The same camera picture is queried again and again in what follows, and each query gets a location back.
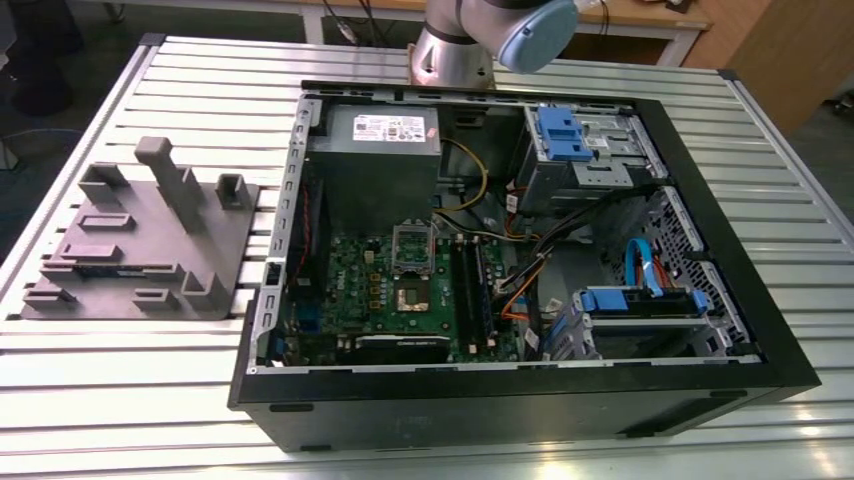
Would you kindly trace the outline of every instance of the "yellow cable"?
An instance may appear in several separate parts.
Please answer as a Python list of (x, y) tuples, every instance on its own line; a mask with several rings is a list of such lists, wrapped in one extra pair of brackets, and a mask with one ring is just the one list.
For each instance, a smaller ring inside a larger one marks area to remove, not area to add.
[(449, 208), (437, 208), (437, 212), (451, 213), (451, 212), (459, 212), (461, 210), (465, 210), (466, 208), (471, 207), (481, 201), (481, 199), (486, 195), (486, 184), (490, 176), (490, 171), (486, 169), (486, 165), (483, 164), (483, 160), (481, 160), (481, 157), (478, 157), (475, 152), (473, 152), (466, 145), (463, 145), (457, 140), (453, 140), (450, 138), (443, 138), (442, 141), (457, 145), (457, 147), (463, 152), (466, 152), (466, 155), (471, 157), (474, 162), (478, 164), (478, 168), (481, 169), (481, 191), (478, 192), (478, 195), (475, 195), (474, 198), (469, 200), (466, 203), (463, 203), (462, 205), (457, 205), (455, 207), (449, 207)]

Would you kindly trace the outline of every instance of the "power supply label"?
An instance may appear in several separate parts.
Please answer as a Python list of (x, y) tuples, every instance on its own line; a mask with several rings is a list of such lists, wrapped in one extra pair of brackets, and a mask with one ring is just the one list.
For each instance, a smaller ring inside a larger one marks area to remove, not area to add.
[(358, 142), (426, 142), (424, 117), (359, 115), (352, 123)]

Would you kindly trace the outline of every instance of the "floor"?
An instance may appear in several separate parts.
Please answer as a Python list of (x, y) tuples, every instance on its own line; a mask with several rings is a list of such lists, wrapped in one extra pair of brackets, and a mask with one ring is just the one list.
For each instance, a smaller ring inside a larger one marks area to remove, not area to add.
[[(295, 15), (128, 5), (126, 21), (114, 25), (100, 4), (72, 1), (70, 5), (87, 45), (84, 52), (60, 59), (67, 80), (75, 89), (75, 105), (50, 118), (35, 119), (19, 115), (4, 101), (10, 80), (0, 76), (0, 136), (43, 128), (83, 131), (138, 40), (147, 32), (279, 42), (304, 41), (302, 19)], [(390, 46), (403, 48), (416, 40), (420, 31), (418, 24), (379, 23), (382, 29), (390, 29)], [(355, 26), (355, 29), (363, 38), (370, 38), (366, 26)], [(327, 43), (347, 44), (330, 19), (326, 20), (324, 30)], [(78, 134), (63, 131), (22, 135), (7, 142), (22, 162), (12, 172), (0, 171), (0, 260), (15, 244), (76, 140)], [(849, 218), (854, 218), (854, 190), (850, 189), (854, 184), (854, 115), (841, 118), (831, 114), (830, 108), (819, 109), (790, 140), (839, 207)]]

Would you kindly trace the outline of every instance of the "sticker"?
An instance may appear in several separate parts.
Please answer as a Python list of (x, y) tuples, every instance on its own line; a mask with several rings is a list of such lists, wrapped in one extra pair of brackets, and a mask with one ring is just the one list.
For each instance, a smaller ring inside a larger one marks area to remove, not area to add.
[(549, 300), (549, 305), (546, 305), (546, 313), (559, 312), (562, 308), (563, 302), (557, 298), (553, 298), (551, 300)]
[(507, 195), (507, 211), (510, 213), (517, 213), (517, 209), (519, 208), (519, 197), (515, 195)]
[(116, 275), (120, 277), (144, 277), (146, 274), (139, 270), (116, 270)]
[(426, 142), (424, 117), (359, 115), (352, 123), (352, 139), (358, 142)]
[(682, 28), (698, 28), (701, 30), (706, 30), (709, 24), (701, 22), (677, 22), (677, 27)]
[(531, 348), (537, 350), (537, 347), (539, 347), (539, 337), (534, 333), (534, 330), (531, 330), (530, 328), (525, 331), (525, 341), (531, 346)]
[(609, 148), (609, 142), (602, 137), (594, 137), (594, 136), (585, 137), (585, 143), (587, 144), (589, 147), (593, 147), (593, 148)]

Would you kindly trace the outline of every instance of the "green circuit board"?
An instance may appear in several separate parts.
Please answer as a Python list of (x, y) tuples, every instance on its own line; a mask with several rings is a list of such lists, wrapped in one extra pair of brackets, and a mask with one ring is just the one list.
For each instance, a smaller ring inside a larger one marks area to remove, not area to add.
[[(450, 239), (435, 240), (433, 275), (394, 275), (391, 236), (334, 237), (320, 333), (441, 335), (451, 338), (455, 361), (511, 360), (517, 352), (513, 332), (498, 335), (495, 347), (481, 352), (458, 344), (451, 248)], [(407, 260), (422, 260), (418, 248), (402, 249), (411, 250), (404, 252)], [(487, 242), (482, 252), (489, 279), (495, 281), (505, 274), (501, 246)]]

